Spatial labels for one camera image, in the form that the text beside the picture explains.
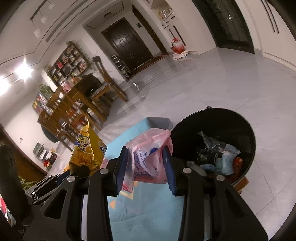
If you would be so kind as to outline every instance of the gray floor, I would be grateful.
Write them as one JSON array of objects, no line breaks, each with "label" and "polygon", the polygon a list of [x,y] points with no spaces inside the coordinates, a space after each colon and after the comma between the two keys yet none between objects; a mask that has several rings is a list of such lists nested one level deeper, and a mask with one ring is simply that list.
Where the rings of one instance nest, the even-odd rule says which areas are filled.
[{"label": "gray floor", "polygon": [[[133,77],[140,90],[126,86],[129,102],[117,99],[99,136],[105,143],[145,117],[169,117],[174,125],[207,106],[242,114],[252,125],[257,151],[242,197],[269,238],[296,201],[296,72],[254,54],[214,49],[184,60],[172,57]],[[69,153],[56,165],[63,168]]]}]

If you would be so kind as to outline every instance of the glass door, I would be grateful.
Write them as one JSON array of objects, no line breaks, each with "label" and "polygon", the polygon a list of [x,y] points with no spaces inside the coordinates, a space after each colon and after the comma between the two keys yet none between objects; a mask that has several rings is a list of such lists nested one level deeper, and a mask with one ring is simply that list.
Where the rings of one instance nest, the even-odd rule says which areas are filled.
[{"label": "glass door", "polygon": [[218,47],[254,53],[247,24],[234,0],[192,0]]}]

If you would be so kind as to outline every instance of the black trash can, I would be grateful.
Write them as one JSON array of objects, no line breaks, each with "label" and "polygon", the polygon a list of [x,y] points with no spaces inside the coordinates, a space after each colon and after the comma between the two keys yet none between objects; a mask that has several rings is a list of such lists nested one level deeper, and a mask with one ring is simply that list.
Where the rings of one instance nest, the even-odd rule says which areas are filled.
[{"label": "black trash can", "polygon": [[243,159],[237,184],[248,172],[254,160],[256,140],[253,129],[240,114],[222,108],[207,107],[178,123],[171,132],[174,145],[172,156],[195,161],[196,153],[205,148],[200,131],[218,141],[231,144],[241,151]]}]

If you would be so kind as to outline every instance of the green plant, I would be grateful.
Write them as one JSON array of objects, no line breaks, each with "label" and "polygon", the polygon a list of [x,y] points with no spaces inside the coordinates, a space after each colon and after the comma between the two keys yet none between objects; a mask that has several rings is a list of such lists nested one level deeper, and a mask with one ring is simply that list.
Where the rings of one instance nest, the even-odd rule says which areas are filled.
[{"label": "green plant", "polygon": [[21,176],[19,176],[19,181],[24,191],[27,191],[30,187],[33,187],[37,183],[37,181],[28,182],[26,181],[26,179],[23,179]]},{"label": "green plant", "polygon": [[48,64],[48,65],[46,65],[45,67],[44,67],[44,71],[45,71],[45,73],[47,73],[47,75],[49,75],[50,74],[50,69],[52,68],[52,66],[50,65],[50,64]]},{"label": "green plant", "polygon": [[41,93],[43,93],[44,95],[46,95],[48,97],[51,97],[52,94],[54,93],[52,91],[52,89],[48,85],[45,85],[45,84],[40,84],[39,90],[41,91]]}]

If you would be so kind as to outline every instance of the yellow snack bag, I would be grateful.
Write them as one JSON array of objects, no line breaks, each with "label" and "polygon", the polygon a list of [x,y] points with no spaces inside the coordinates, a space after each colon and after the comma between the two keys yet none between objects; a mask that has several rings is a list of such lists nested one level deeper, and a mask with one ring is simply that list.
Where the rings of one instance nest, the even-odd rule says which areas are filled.
[{"label": "yellow snack bag", "polygon": [[88,166],[91,176],[100,168],[106,149],[106,145],[89,124],[82,127],[70,158],[70,172],[75,172],[80,166]]}]

